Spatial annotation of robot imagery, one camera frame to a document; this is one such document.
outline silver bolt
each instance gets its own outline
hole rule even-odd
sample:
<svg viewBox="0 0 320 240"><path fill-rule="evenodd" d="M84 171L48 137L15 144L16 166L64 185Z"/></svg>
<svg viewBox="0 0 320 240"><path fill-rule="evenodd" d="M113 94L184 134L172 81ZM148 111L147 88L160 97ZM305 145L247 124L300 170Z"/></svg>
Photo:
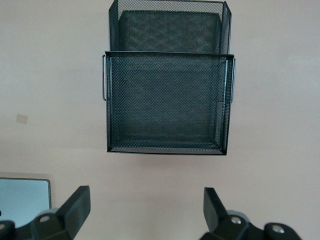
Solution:
<svg viewBox="0 0 320 240"><path fill-rule="evenodd" d="M234 224L241 224L241 219L237 216L233 216L231 217L231 222L233 222Z"/></svg>
<svg viewBox="0 0 320 240"><path fill-rule="evenodd" d="M39 222L44 223L44 222L48 221L49 219L50 219L49 216L43 216L42 218L40 218Z"/></svg>
<svg viewBox="0 0 320 240"><path fill-rule="evenodd" d="M284 234L285 233L285 230L279 225L273 225L272 230L274 232L276 232L277 234Z"/></svg>

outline black plastic part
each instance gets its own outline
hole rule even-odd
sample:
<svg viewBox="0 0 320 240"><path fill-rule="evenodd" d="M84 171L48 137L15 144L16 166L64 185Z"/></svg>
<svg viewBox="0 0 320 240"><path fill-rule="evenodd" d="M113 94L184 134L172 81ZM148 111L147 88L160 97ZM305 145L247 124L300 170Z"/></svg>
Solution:
<svg viewBox="0 0 320 240"><path fill-rule="evenodd" d="M287 225L268 223L261 230L240 216L228 215L213 188L204 189L203 213L209 232L200 240L302 240Z"/></svg>
<svg viewBox="0 0 320 240"><path fill-rule="evenodd" d="M15 223L13 221L0 221L0 240L10 240L15 234Z"/></svg>
<svg viewBox="0 0 320 240"><path fill-rule="evenodd" d="M273 230L274 226L279 226L284 232L276 232ZM298 234L289 226L282 223L268 223L264 226L265 234L272 240L301 240Z"/></svg>
<svg viewBox="0 0 320 240"><path fill-rule="evenodd" d="M89 186L80 186L56 213L44 213L15 229L0 221L0 240L73 240L90 213Z"/></svg>
<svg viewBox="0 0 320 240"><path fill-rule="evenodd" d="M210 233L229 216L214 188L204 189L203 213Z"/></svg>
<svg viewBox="0 0 320 240"><path fill-rule="evenodd" d="M222 220L216 230L212 233L214 236L220 239L226 240L247 240L249 224L242 218L239 217L241 223L233 223L232 215Z"/></svg>
<svg viewBox="0 0 320 240"><path fill-rule="evenodd" d="M74 239L90 210L89 186L80 186L55 214L70 238Z"/></svg>

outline wire mesh organizer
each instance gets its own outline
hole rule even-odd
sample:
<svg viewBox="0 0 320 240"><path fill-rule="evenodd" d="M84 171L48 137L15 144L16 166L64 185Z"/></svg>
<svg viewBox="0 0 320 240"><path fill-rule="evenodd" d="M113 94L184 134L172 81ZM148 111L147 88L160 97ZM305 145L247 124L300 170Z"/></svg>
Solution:
<svg viewBox="0 0 320 240"><path fill-rule="evenodd" d="M227 154L230 26L226 2L113 2L102 56L107 152Z"/></svg>

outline black mesh basket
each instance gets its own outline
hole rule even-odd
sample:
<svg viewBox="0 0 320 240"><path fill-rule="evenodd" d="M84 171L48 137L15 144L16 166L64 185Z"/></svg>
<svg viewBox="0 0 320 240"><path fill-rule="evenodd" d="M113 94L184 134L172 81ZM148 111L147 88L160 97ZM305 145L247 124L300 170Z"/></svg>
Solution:
<svg viewBox="0 0 320 240"><path fill-rule="evenodd" d="M115 0L110 51L228 54L230 26L226 2Z"/></svg>
<svg viewBox="0 0 320 240"><path fill-rule="evenodd" d="M102 56L108 152L227 154L230 24L225 2L113 2Z"/></svg>

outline metal wire handle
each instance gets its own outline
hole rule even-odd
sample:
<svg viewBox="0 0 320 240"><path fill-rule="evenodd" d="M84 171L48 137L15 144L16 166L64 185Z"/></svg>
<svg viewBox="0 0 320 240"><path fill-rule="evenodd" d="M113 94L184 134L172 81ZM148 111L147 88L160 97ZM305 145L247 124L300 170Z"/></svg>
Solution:
<svg viewBox="0 0 320 240"><path fill-rule="evenodd" d="M234 101L234 91L235 91L235 77L236 77L236 59L233 59L233 74L232 74L232 86L231 86L231 103Z"/></svg>
<svg viewBox="0 0 320 240"><path fill-rule="evenodd" d="M106 55L102 55L102 99L107 101L105 96L105 58Z"/></svg>

